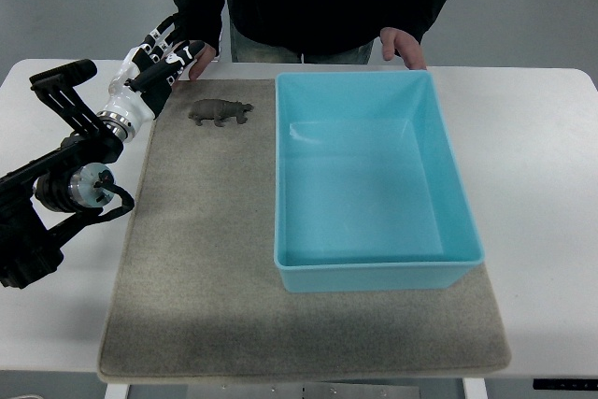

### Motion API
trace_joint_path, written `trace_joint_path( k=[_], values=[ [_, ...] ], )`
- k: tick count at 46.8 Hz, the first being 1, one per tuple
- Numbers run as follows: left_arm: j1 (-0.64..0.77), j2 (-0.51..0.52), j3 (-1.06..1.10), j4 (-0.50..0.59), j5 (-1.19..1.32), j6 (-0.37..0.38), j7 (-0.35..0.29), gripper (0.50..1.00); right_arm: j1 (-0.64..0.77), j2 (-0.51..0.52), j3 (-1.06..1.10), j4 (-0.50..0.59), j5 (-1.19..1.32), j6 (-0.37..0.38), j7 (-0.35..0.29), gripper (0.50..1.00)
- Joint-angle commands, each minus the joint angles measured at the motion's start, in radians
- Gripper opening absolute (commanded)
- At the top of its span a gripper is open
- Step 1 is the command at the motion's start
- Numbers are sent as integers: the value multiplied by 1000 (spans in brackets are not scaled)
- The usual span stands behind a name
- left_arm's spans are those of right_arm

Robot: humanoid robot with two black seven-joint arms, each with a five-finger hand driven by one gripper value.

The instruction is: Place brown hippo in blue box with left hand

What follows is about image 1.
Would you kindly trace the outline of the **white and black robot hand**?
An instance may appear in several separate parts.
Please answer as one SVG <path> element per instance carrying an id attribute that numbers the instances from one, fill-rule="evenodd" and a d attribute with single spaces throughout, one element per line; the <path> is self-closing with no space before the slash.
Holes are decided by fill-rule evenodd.
<path id="1" fill-rule="evenodd" d="M 203 41 L 178 43 L 177 19 L 167 17 L 130 49 L 108 86 L 108 102 L 97 116 L 123 143 L 160 115 L 173 84 L 205 47 Z"/>

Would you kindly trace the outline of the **person's right hand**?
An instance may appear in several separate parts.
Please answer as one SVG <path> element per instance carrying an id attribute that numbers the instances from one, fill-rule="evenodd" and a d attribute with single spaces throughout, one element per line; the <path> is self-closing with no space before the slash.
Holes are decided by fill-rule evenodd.
<path id="1" fill-rule="evenodd" d="M 204 48 L 196 55 L 194 63 L 188 71 L 189 80 L 198 80 L 216 57 L 217 51 L 209 44 L 205 44 Z"/>

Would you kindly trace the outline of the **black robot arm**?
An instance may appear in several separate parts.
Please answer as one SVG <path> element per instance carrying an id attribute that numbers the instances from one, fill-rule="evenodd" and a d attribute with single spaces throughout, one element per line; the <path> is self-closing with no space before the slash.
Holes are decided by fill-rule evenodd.
<path id="1" fill-rule="evenodd" d="M 1 178 L 1 283 L 23 289 L 57 270 L 62 247 L 85 227 L 115 220 L 135 206 L 108 165 L 121 140 L 84 104 L 75 88 L 97 73 L 78 60 L 30 78 L 38 99 L 73 132 L 58 149 Z"/>

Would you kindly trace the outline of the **person's left hand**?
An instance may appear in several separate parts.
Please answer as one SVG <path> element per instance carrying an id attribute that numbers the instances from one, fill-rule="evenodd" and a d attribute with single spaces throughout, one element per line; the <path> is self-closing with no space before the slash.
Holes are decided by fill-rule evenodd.
<path id="1" fill-rule="evenodd" d="M 379 37 L 382 58 L 385 62 L 390 62 L 398 56 L 409 70 L 427 69 L 423 50 L 414 36 L 396 28 L 384 27 Z"/>

